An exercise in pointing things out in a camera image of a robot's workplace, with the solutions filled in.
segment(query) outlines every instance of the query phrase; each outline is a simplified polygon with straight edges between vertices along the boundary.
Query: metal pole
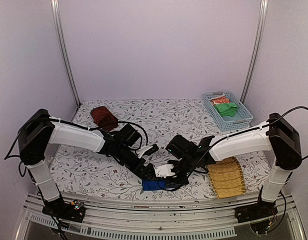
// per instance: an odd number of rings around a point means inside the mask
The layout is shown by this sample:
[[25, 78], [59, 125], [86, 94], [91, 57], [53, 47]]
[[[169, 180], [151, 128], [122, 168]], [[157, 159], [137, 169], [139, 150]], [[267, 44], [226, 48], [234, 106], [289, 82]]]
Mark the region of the metal pole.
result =
[[60, 51], [62, 54], [67, 78], [68, 78], [68, 83], [70, 86], [70, 90], [73, 94], [73, 98], [75, 100], [76, 105], [79, 107], [81, 105], [79, 96], [78, 96], [78, 91], [76, 88], [76, 84], [74, 81], [73, 77], [73, 72], [70, 67], [69, 63], [69, 58], [67, 54], [67, 49], [66, 49], [66, 44], [65, 44], [65, 39], [64, 39], [64, 33], [63, 33], [63, 28], [62, 28], [62, 23], [61, 23], [61, 18], [60, 18], [60, 12], [59, 12], [59, 5], [58, 5], [58, 0], [51, 0], [51, 5], [52, 5], [52, 12], [53, 12], [53, 17], [54, 17], [54, 23], [55, 23], [55, 29], [58, 37], [58, 42], [59, 42], [59, 47]]
[[248, 68], [248, 73], [243, 89], [242, 96], [240, 98], [240, 101], [244, 104], [247, 99], [248, 91], [252, 82], [256, 62], [257, 62], [257, 56], [260, 48], [260, 43], [262, 40], [263, 36], [263, 31], [265, 27], [265, 20], [266, 20], [266, 13], [267, 13], [267, 5], [268, 5], [268, 0], [261, 0], [260, 4], [260, 11], [259, 11], [259, 19], [258, 19], [258, 26], [257, 26], [257, 33], [256, 33], [256, 39], [255, 39], [255, 44], [254, 44], [254, 49], [253, 49], [253, 55], [249, 64]]

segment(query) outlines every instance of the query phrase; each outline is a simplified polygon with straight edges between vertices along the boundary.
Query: white wall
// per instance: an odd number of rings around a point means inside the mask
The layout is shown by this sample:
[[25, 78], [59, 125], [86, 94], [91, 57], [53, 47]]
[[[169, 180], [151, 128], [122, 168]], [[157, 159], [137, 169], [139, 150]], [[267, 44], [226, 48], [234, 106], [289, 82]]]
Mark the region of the white wall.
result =
[[[247, 99], [254, 123], [270, 113], [308, 106], [308, 0], [269, 1], [260, 54]], [[286, 119], [300, 132], [308, 154], [308, 113], [297, 110]], [[308, 160], [294, 172], [291, 189], [308, 238]]]
[[12, 239], [27, 192], [34, 189], [18, 175], [19, 160], [3, 158], [18, 128], [41, 107], [64, 119], [75, 110], [50, 1], [0, 0], [0, 240]]
[[260, 0], [62, 0], [82, 100], [240, 97]]

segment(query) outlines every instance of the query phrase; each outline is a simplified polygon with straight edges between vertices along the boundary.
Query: floral tablecloth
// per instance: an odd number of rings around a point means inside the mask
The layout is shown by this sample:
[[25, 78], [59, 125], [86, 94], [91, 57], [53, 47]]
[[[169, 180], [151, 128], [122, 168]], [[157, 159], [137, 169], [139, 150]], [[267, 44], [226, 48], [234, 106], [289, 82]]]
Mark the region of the floral tablecloth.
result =
[[[153, 155], [144, 157], [155, 166], [175, 159], [164, 148], [176, 134], [196, 143], [205, 136], [224, 134], [200, 100], [188, 99], [85, 101], [73, 122], [95, 127], [90, 111], [99, 106], [106, 106], [121, 121], [138, 123], [146, 129], [150, 144], [160, 147]], [[259, 191], [270, 171], [264, 153], [236, 157], [243, 169], [247, 193]], [[190, 183], [174, 192], [143, 191], [141, 180], [112, 158], [66, 145], [60, 146], [51, 173], [61, 191], [94, 197], [154, 201], [216, 197], [208, 177], [199, 173], [192, 174]]]

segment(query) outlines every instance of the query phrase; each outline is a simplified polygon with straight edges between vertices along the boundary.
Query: woven placemat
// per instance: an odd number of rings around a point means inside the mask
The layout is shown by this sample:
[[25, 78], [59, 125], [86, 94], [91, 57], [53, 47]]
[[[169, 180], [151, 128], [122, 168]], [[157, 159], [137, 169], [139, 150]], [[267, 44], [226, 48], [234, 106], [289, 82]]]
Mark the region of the woven placemat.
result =
[[246, 194], [243, 171], [235, 157], [226, 158], [207, 167], [208, 177], [217, 198]]

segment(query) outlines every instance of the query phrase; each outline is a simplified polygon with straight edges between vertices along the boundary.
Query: light blue basket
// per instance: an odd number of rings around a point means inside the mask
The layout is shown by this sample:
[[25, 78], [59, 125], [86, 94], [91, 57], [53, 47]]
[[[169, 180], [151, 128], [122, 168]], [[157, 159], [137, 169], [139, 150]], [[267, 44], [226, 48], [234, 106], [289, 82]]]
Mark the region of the light blue basket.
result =
[[[214, 106], [211, 104], [211, 98], [225, 95], [226, 98], [230, 100], [231, 103], [235, 103], [238, 107], [236, 115], [234, 117], [231, 116], [220, 116], [220, 114], [216, 111]], [[203, 94], [204, 105], [208, 111], [208, 113], [212, 116], [220, 131], [230, 131], [236, 129], [242, 129], [249, 127], [249, 123], [254, 118], [251, 113], [245, 108], [245, 106], [235, 97], [235, 95], [230, 91], [217, 91]]]

